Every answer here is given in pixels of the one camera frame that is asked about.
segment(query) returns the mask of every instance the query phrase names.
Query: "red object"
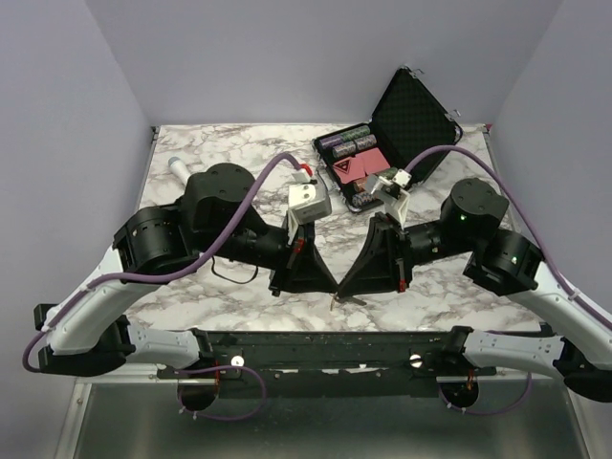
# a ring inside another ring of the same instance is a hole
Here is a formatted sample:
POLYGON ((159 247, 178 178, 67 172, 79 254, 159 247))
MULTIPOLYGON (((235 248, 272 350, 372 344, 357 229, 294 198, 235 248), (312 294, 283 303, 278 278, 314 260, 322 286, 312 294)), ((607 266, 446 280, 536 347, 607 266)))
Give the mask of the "red object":
POLYGON ((378 148, 366 150, 357 155, 363 161, 363 170, 365 175, 376 174, 390 167, 383 153, 378 148))
POLYGON ((350 184, 354 180, 365 177, 363 160, 360 156, 349 157, 334 163, 334 172, 343 184, 350 184))
POLYGON ((303 247, 304 247, 304 238, 300 237, 295 242, 294 253, 300 253, 303 247))
POLYGON ((311 169, 309 165, 307 165, 306 163, 302 163, 299 166, 306 172, 308 172, 308 175, 310 175, 311 177, 313 176, 313 169, 311 169))

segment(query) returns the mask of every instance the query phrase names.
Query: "cable clip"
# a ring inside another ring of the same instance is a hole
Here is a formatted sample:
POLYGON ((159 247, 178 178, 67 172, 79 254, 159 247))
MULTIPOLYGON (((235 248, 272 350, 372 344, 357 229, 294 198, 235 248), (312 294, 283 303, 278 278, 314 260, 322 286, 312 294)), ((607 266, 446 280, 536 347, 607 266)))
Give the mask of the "cable clip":
POLYGON ((570 301, 574 301, 582 292, 579 289, 574 289, 574 292, 568 296, 570 301))

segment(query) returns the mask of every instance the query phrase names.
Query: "lavender wall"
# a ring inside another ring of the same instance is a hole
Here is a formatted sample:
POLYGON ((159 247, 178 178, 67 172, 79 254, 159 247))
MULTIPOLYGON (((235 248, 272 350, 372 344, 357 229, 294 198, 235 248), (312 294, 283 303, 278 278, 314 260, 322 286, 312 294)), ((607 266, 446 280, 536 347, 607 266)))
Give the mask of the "lavender wall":
POLYGON ((159 124, 362 121, 401 64, 491 121, 560 0, 86 0, 159 124))
POLYGON ((612 311, 612 3, 565 0, 506 99, 495 157, 559 266, 612 311))
POLYGON ((31 375, 58 302, 134 210, 151 132, 82 0, 0 6, 0 456, 53 457, 74 380, 31 375))

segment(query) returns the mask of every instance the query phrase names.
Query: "white marble table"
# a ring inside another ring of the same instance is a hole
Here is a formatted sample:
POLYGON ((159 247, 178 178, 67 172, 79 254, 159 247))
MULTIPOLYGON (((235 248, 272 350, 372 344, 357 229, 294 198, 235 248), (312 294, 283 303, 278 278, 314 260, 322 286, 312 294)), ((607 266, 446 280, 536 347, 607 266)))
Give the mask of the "white marble table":
MULTIPOLYGON (((141 207, 166 204, 183 193, 169 171, 167 160, 178 156, 191 172, 221 162, 233 162, 254 176, 275 154, 288 151, 302 162, 316 164, 311 140, 343 126, 205 125, 163 127, 146 178, 141 207)), ((481 130, 465 126, 460 145, 491 162, 481 130)), ((428 181, 412 193, 407 225, 438 218, 440 205, 453 184, 464 177, 486 178, 470 160, 451 153, 428 181)), ((280 225, 287 200, 291 169, 282 164, 264 184, 254 203, 264 220, 280 225)), ((317 247, 340 282, 357 257, 373 212, 351 214, 332 193, 333 214, 317 222, 317 247)), ((366 305, 335 304, 327 294, 281 294, 268 291, 268 272, 246 286, 213 276, 209 264, 198 273, 162 287, 135 304, 128 316, 141 324, 163 329, 197 326, 208 330, 257 331, 406 331, 448 330, 470 325, 490 330, 537 330, 537 318, 507 299, 472 285, 462 276, 468 259, 460 255, 415 270, 409 291, 398 295, 362 295, 366 305)), ((246 280, 253 267, 218 260, 219 272, 246 280)))

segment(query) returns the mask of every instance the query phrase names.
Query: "metal base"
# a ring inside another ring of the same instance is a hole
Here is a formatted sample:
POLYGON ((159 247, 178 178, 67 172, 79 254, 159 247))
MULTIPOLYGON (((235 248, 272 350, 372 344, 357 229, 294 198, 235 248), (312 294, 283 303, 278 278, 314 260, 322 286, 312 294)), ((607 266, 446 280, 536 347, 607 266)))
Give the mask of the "metal base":
MULTIPOLYGON (((75 422, 72 434, 66 425, 74 457, 608 457, 587 448, 568 392, 545 378, 535 379, 530 399, 503 416, 463 416, 438 399, 274 399, 248 421, 218 423, 179 415, 176 382, 158 381, 154 374, 155 367, 142 366, 131 376, 124 370, 97 379, 89 400, 79 405, 87 406, 82 425, 75 422)), ((524 377, 503 372, 481 378, 474 408, 512 402, 524 377)), ((253 403, 221 400, 210 412, 239 414, 253 403)), ((588 419, 579 415, 581 422, 588 419)), ((62 452, 57 457, 72 457, 66 448, 62 452)))

